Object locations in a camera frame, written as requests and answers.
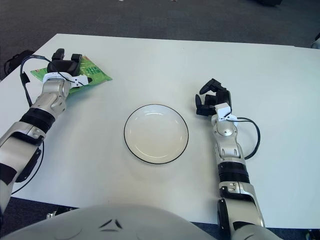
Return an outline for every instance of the white table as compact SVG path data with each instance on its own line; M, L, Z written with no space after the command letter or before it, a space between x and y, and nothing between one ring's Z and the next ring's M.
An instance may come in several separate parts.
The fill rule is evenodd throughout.
M45 139L39 172L15 197L74 207L151 205L189 221L217 223L212 127L195 107L195 94L215 78L230 90L233 113L260 127L260 148L247 170L266 226L320 228L319 50L57 34L36 54L51 58L58 48L65 48L66 59L88 56L113 80L68 97ZM46 65L30 60L25 71ZM28 109L18 71L0 83L0 135ZM42 83L28 75L34 101ZM175 109L188 126L187 148L169 164L146 164L125 144L128 116L147 104ZM255 128L241 123L238 129L248 154Z

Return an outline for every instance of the white bracket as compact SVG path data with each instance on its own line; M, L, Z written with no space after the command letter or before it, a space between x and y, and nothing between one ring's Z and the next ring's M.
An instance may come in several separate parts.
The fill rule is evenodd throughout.
M229 114L231 112L231 107L228 105L228 103L224 102L221 104L217 104L214 106L216 115L212 116L213 120L217 120L218 122L221 121L234 121L233 124L235 126L238 125L238 122L236 122L238 119L235 115Z
M69 81L71 84L71 87L70 87L71 89L82 87L83 85L85 86L89 84L88 77L86 75L71 76L67 72L60 72L60 74L59 72L49 72L43 76L42 82L45 83L50 79L67 79L67 81Z

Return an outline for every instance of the white plate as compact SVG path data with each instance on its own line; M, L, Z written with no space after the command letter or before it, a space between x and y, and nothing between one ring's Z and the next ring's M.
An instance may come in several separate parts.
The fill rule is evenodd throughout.
M184 119L170 107L146 105L135 110L124 126L130 151L151 164L165 164L178 158L189 138Z

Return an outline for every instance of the black cable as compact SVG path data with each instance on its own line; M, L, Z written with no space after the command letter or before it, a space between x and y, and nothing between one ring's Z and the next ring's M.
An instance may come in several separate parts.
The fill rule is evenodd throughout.
M23 189L28 183L30 183L30 181L35 177L35 175L37 174L38 170L40 169L40 166L42 164L42 161L44 160L44 154L45 154L45 143L42 142L42 156L41 156L41 161L39 163L38 168L36 169L36 171L34 172L34 174L32 175L32 177L22 186L20 187L18 190L15 190L13 193L11 193L11 195L19 192L21 189Z
M251 119L249 119L249 118L246 118L246 117L237 117L237 119L243 119L243 121L228 120L228 119L227 119L227 121L229 121L229 122L238 122L238 123L241 123L241 122L249 122L249 123L252 123L252 124L255 126L256 133L257 133L257 136L258 136L257 141L256 141L256 145L255 145L253 151L252 151L248 156L246 156L246 157L244 158L245 160L247 160L247 159L252 158L252 157L256 154L256 152L258 151L258 148L259 148L259 145L260 145L260 139L261 139L260 129L259 129L258 125L257 125L254 121L252 121Z

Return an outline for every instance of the gray carpet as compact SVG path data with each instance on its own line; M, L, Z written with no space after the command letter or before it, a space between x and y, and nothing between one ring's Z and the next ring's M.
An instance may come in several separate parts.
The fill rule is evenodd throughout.
M319 0L284 0L277 7L255 0L0 0L0 79L6 60L37 50L56 33L308 48L320 32L319 13ZM0 236L44 219L57 207L12 198ZM195 224L221 239L216 225ZM289 240L305 234L272 231Z

